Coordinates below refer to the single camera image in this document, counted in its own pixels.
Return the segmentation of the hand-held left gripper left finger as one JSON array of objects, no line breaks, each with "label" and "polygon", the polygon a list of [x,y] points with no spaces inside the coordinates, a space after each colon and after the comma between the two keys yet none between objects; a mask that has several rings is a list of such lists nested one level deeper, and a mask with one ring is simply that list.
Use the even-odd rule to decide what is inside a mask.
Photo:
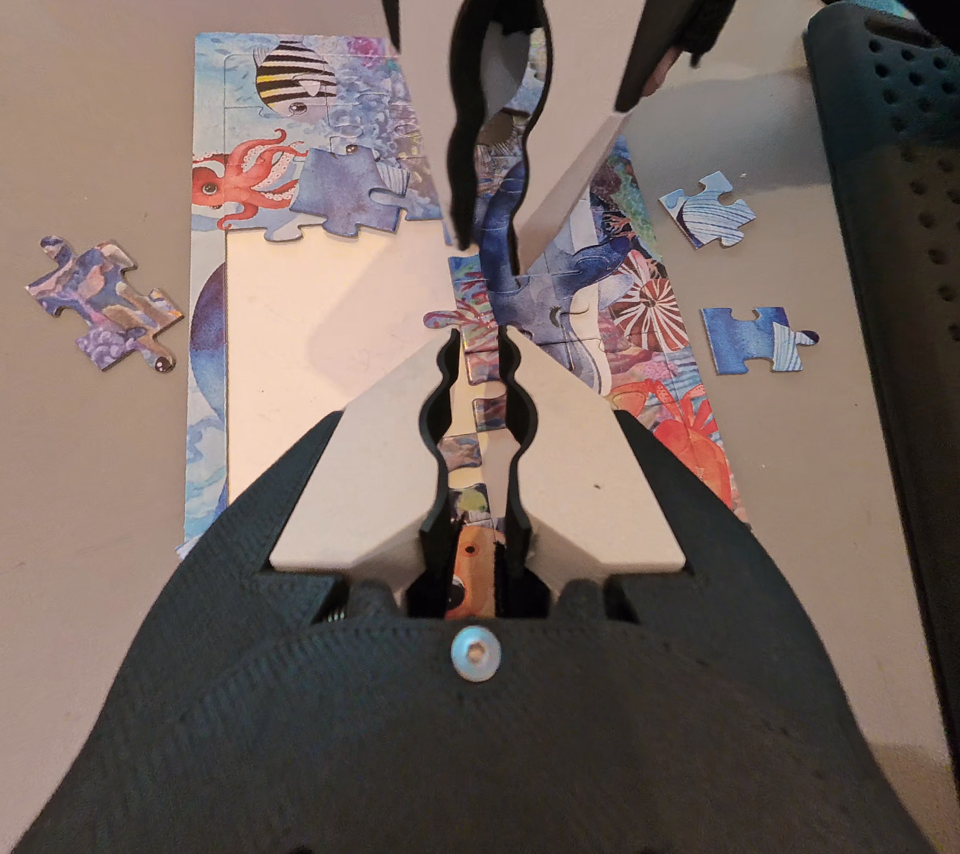
[{"label": "hand-held left gripper left finger", "polygon": [[415,583],[446,610],[458,535],[439,443],[452,421],[460,332],[429,343],[350,401],[270,554],[279,571]]}]

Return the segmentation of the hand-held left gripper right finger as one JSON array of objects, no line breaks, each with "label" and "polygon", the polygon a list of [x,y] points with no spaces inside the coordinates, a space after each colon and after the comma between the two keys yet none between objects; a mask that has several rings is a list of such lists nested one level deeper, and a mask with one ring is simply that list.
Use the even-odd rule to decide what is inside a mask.
[{"label": "hand-held left gripper right finger", "polygon": [[515,328],[502,328],[509,467],[505,557],[554,594],[571,581],[686,563],[614,409]]}]

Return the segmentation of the sea animals jigsaw puzzle board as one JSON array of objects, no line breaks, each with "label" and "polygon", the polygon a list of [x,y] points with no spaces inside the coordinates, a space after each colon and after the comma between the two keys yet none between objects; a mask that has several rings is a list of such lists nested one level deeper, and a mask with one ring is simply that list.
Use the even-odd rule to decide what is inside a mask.
[{"label": "sea animals jigsaw puzzle board", "polygon": [[[330,411],[342,409],[454,308],[442,221],[412,97],[385,39],[262,33],[196,38],[184,556],[227,504]],[[410,175],[394,233],[330,234],[290,206],[310,149],[366,147]],[[488,293],[524,333],[629,413],[747,519],[712,406],[619,138],[558,237]],[[503,603],[513,439],[500,380],[470,384],[461,347],[441,448],[460,528],[449,619]]]}]

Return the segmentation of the red coral puzzle piece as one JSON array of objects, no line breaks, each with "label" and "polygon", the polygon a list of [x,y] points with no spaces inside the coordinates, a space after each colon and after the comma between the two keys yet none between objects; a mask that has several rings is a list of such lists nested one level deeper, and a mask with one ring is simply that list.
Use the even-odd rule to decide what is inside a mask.
[{"label": "red coral puzzle piece", "polygon": [[460,331],[466,376],[471,385],[500,381],[498,322],[478,255],[448,258],[454,308],[423,316],[429,330]]}]

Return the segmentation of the dark blue striped puzzle piece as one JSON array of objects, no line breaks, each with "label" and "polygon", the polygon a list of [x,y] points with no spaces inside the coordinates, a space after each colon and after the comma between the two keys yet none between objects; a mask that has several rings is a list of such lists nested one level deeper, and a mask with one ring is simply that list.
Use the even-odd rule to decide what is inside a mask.
[{"label": "dark blue striped puzzle piece", "polygon": [[761,307],[751,320],[733,317],[730,308],[702,308],[701,316],[718,375],[748,373],[747,361],[765,359],[774,372],[802,370],[800,346],[815,345],[814,331],[795,331],[782,307]]}]

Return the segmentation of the blue purple puzzle piece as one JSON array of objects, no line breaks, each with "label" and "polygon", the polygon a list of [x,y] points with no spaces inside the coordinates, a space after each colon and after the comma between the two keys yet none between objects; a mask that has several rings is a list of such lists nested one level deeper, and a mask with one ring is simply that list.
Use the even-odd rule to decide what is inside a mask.
[{"label": "blue purple puzzle piece", "polygon": [[310,148],[290,211],[318,217],[325,231],[342,237],[356,237],[362,227],[395,233],[409,180],[407,170],[379,162],[366,146],[343,153]]}]

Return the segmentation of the white blue striped puzzle piece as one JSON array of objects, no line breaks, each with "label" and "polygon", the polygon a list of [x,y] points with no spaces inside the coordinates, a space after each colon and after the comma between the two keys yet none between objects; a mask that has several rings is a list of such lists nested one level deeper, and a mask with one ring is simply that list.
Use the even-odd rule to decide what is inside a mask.
[{"label": "white blue striped puzzle piece", "polygon": [[721,202],[721,196],[733,189],[721,171],[702,177],[700,184],[702,190],[695,195],[676,189],[658,201],[694,248],[703,248],[715,240],[724,248],[739,244],[744,238],[741,228],[754,221],[756,214],[742,199],[729,204]]}]

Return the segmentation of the black perforated chair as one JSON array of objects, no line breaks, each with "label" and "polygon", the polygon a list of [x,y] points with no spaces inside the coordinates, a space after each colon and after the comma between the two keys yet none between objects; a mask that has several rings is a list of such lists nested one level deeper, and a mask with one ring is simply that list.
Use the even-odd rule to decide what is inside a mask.
[{"label": "black perforated chair", "polygon": [[951,750],[959,717],[958,56],[852,3],[803,36]]}]

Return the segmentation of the purple coral puzzle piece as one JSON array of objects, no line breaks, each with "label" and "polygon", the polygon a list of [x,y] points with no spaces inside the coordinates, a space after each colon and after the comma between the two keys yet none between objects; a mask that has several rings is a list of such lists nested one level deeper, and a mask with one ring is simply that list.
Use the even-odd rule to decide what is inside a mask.
[{"label": "purple coral puzzle piece", "polygon": [[39,244],[56,268],[28,284],[27,292],[51,316],[69,309],[82,318],[87,332],[76,344],[97,368],[107,370],[138,352],[156,372],[174,369],[176,357],[158,335],[184,314],[161,290],[144,294],[127,282],[126,272],[138,265],[121,246],[109,240],[77,254],[59,236],[44,236]]}]

